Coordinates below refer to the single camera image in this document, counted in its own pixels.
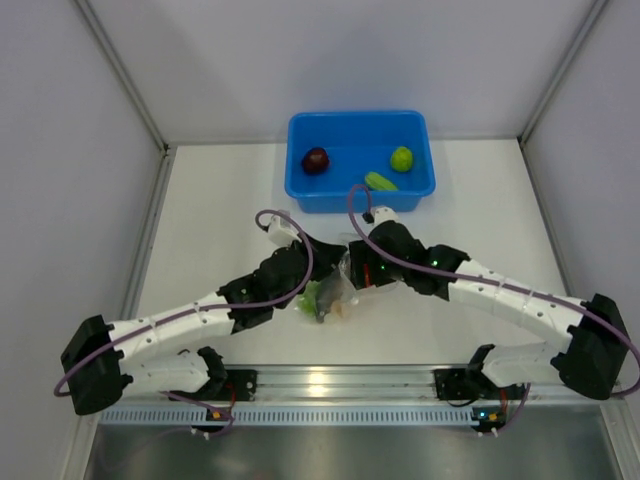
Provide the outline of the blue plastic bin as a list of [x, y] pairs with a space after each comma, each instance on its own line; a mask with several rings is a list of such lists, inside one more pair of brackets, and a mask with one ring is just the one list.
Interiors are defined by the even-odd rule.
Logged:
[[[409, 148], [414, 157], [407, 173], [390, 165], [393, 151]], [[301, 167], [305, 153], [324, 148], [329, 169], [307, 175]], [[368, 172], [391, 180], [397, 191], [372, 191], [376, 205], [399, 212], [414, 210], [436, 189], [433, 158], [423, 115], [413, 110], [306, 112], [294, 115], [288, 125], [284, 189], [306, 213], [344, 213], [347, 195], [364, 184]]]

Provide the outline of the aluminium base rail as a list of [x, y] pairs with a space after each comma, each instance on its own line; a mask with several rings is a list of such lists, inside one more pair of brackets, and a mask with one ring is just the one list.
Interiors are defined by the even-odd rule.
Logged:
[[451, 365], [229, 366], [242, 401], [497, 400], [499, 390], [478, 373]]

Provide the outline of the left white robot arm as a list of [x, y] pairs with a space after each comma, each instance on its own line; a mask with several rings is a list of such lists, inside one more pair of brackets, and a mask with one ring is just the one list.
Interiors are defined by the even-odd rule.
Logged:
[[225, 390], [227, 372], [212, 339], [271, 321], [309, 284], [337, 271], [347, 252], [343, 245], [297, 238], [253, 272], [182, 307], [113, 322], [87, 318], [63, 350], [64, 376], [54, 394], [70, 397], [79, 416], [147, 393], [215, 399]]

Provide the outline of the dark purple fake plum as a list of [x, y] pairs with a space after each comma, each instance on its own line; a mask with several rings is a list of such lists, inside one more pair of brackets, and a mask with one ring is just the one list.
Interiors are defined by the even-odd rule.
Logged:
[[321, 147], [308, 150], [301, 160], [303, 172], [307, 175], [319, 175], [326, 172], [330, 166], [327, 151]]

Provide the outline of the clear zip top bag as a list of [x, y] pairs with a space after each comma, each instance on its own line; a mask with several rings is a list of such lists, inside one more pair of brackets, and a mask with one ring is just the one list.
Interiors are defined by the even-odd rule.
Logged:
[[350, 277], [351, 266], [351, 254], [346, 252], [328, 277], [307, 284], [304, 292], [295, 298], [295, 311], [307, 322], [318, 325], [344, 323], [361, 300], [368, 301], [393, 291], [399, 285], [398, 281], [391, 280], [383, 286], [369, 285], [357, 289]]

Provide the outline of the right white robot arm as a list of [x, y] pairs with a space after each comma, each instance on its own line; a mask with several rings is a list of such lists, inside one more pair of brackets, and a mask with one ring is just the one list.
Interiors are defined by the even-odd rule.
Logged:
[[414, 292], [488, 313], [538, 337], [520, 346], [480, 346], [465, 369], [480, 397], [525, 383], [562, 384], [590, 399], [614, 396], [630, 349], [617, 304], [536, 292], [447, 245], [425, 247], [401, 223], [386, 220], [349, 246], [359, 289], [401, 282]]

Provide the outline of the light green fake lime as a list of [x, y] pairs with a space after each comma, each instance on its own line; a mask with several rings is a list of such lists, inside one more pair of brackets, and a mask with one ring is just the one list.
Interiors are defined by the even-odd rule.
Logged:
[[390, 157], [391, 168], [399, 173], [409, 172], [414, 163], [412, 151], [406, 146], [396, 148]]

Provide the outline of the fake garlic bulb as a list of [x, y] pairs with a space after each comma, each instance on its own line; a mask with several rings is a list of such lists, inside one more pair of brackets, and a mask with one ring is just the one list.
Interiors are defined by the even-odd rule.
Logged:
[[330, 314], [336, 319], [343, 321], [350, 318], [353, 309], [358, 305], [357, 300], [341, 301], [336, 300], [332, 303]]

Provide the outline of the green fake lettuce leaf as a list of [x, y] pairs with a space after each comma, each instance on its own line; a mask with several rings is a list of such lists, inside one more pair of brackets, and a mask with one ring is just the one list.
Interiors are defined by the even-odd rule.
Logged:
[[319, 289], [319, 282], [310, 281], [304, 291], [296, 297], [296, 308], [309, 318], [315, 318], [317, 313], [316, 297]]

